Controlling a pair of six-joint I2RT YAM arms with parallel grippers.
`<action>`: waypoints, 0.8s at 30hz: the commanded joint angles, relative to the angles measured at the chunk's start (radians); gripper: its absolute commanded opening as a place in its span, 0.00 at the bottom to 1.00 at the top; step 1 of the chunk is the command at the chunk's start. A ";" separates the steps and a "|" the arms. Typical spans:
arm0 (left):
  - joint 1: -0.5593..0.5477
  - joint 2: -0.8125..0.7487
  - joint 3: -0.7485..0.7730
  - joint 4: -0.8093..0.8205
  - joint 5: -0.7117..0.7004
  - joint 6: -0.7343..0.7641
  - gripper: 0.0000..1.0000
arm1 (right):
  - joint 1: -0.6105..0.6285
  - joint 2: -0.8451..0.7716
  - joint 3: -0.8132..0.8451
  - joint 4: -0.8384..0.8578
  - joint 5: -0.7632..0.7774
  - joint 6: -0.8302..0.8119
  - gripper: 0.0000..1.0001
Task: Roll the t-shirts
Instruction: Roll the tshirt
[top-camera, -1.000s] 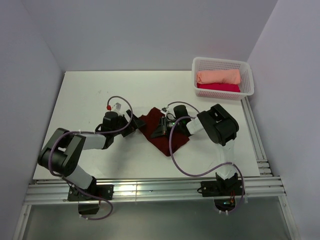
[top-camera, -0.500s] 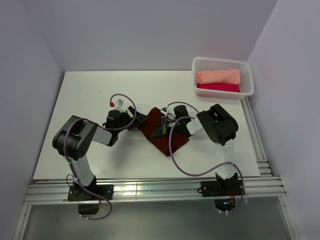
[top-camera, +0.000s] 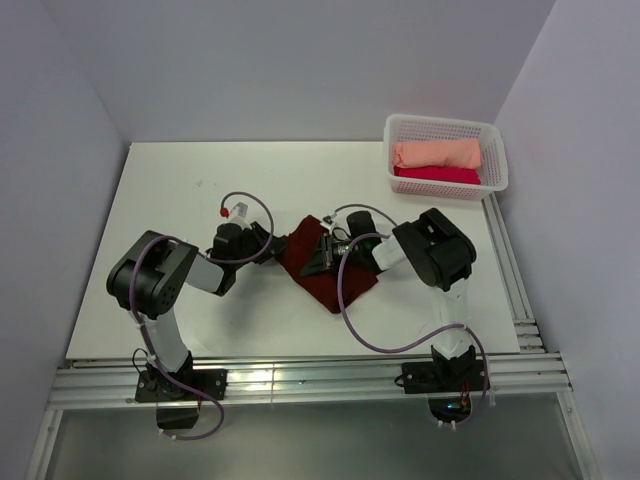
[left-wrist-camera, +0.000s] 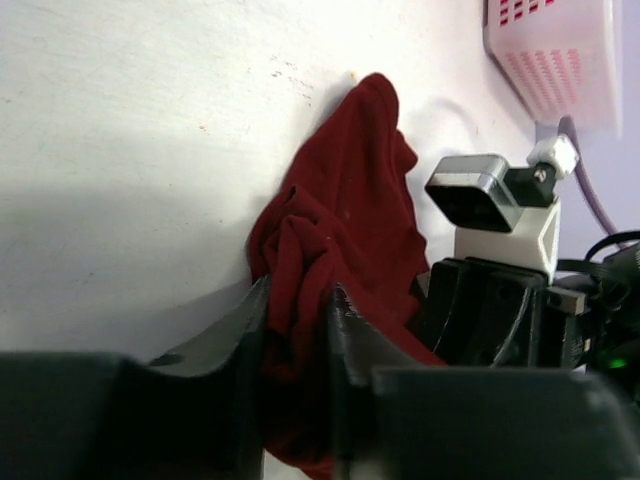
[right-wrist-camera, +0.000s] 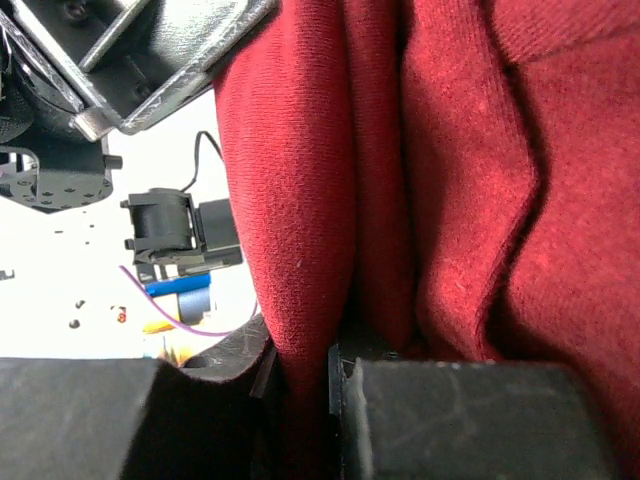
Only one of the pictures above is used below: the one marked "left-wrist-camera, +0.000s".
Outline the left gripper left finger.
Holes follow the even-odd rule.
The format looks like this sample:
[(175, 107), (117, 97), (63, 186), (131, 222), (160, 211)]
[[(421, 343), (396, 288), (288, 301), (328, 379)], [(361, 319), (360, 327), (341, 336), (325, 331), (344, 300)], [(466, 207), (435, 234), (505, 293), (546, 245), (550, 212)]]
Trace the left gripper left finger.
[(258, 479), (270, 281), (148, 363), (121, 354), (1, 357), (5, 479)]

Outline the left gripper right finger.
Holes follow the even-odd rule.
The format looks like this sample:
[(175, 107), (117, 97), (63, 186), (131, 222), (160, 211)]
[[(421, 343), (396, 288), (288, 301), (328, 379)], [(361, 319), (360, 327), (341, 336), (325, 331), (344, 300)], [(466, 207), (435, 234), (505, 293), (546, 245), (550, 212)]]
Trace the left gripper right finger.
[(639, 475), (639, 418), (600, 376), (421, 365), (341, 287), (327, 328), (337, 479)]

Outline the dark red t-shirt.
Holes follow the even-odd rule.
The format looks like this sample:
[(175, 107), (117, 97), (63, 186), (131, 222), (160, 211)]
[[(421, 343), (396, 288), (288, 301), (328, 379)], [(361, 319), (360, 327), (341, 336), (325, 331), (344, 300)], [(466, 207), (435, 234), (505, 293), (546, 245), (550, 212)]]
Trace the dark red t-shirt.
[(428, 269), (407, 173), (417, 157), (382, 74), (362, 79), (299, 149), (248, 240), (254, 279), (271, 280), (258, 405), (266, 450), (313, 479), (334, 470), (326, 308), (336, 286), (413, 359), (438, 358), (407, 329)]

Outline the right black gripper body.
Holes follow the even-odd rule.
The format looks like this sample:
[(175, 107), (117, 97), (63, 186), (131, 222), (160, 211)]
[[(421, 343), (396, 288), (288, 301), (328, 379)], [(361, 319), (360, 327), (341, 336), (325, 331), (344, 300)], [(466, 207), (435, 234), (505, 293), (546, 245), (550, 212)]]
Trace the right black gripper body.
[(639, 273), (562, 259), (560, 280), (477, 258), (419, 278), (419, 340), (448, 365), (606, 369), (639, 353)]

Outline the white plastic basket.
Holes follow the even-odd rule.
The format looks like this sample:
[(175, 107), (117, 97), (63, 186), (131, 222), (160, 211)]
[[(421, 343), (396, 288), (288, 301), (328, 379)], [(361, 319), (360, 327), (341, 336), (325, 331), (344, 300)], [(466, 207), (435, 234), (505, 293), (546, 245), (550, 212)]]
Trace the white plastic basket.
[(620, 1), (487, 1), (484, 46), (534, 121), (622, 132)]

